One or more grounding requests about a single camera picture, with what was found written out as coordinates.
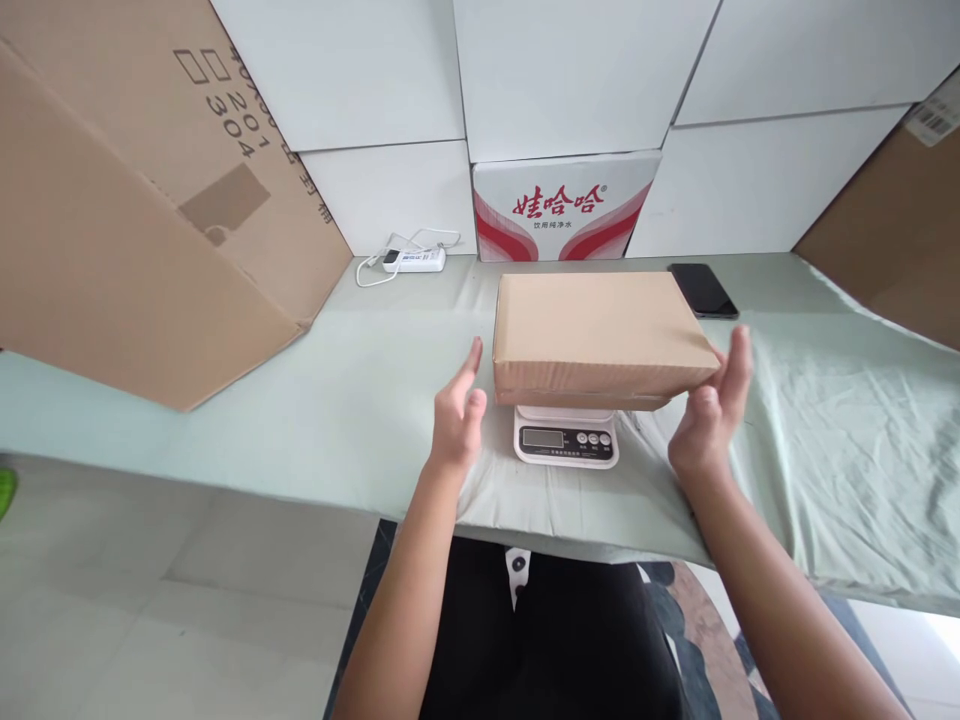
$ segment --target small cardboard box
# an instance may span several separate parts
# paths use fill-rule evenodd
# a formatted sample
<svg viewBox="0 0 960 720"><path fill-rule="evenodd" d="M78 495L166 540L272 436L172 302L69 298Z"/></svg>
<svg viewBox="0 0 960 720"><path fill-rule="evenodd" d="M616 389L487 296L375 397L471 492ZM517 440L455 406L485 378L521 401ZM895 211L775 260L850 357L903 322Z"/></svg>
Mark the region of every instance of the small cardboard box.
<svg viewBox="0 0 960 720"><path fill-rule="evenodd" d="M656 410L720 367L673 275L504 275L500 405Z"/></svg>
<svg viewBox="0 0 960 720"><path fill-rule="evenodd" d="M659 164L657 150L477 163L480 259L623 257Z"/></svg>
<svg viewBox="0 0 960 720"><path fill-rule="evenodd" d="M351 253L206 0L0 3L0 347L187 410Z"/></svg>
<svg viewBox="0 0 960 720"><path fill-rule="evenodd" d="M874 152L793 249L866 307L960 350L960 71Z"/></svg>

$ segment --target smartphone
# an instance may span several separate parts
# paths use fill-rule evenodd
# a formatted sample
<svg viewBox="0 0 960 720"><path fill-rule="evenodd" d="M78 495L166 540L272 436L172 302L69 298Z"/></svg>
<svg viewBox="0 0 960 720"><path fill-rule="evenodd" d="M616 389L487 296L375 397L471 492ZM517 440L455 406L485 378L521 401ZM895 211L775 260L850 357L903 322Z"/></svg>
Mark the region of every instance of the smartphone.
<svg viewBox="0 0 960 720"><path fill-rule="evenodd" d="M674 263L669 268L673 273L687 304L697 317L736 320L740 312L713 274L709 265L699 263Z"/></svg>

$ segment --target black pants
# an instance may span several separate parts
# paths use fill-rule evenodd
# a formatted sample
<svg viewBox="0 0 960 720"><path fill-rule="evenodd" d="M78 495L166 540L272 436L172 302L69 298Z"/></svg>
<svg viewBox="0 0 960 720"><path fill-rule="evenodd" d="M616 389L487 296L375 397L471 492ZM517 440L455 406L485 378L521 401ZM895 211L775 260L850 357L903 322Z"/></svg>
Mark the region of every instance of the black pants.
<svg viewBox="0 0 960 720"><path fill-rule="evenodd" d="M534 554L514 612L504 548L454 538L421 718L685 715L636 565Z"/></svg>

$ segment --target red logo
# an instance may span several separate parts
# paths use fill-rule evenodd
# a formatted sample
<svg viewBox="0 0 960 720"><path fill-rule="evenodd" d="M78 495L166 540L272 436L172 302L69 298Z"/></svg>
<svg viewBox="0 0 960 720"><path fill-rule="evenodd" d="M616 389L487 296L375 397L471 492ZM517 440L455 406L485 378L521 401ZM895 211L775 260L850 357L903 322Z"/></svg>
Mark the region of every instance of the red logo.
<svg viewBox="0 0 960 720"><path fill-rule="evenodd" d="M534 188L533 197L524 194L523 199L517 198L517 206L513 209L513 214L526 215L528 218L539 218L543 217L544 210L549 210L554 215L563 215L568 205L580 208L581 213L593 212L593 208L595 208L598 203L603 202L600 193L605 192L607 189L606 185L603 187L594 185L586 195L571 200L567 197L566 187L566 185L561 185L556 195L547 200L543 200L543 193L540 191L540 186L537 185Z"/></svg>

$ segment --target power strip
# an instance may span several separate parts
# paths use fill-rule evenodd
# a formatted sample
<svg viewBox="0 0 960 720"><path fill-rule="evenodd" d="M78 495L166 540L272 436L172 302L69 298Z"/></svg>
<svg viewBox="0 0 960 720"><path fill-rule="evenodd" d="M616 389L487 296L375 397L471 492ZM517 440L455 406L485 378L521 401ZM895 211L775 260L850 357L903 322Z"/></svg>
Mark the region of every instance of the power strip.
<svg viewBox="0 0 960 720"><path fill-rule="evenodd" d="M447 262L447 253L443 248L430 250L391 250L383 257L383 270L395 272L440 272Z"/></svg>

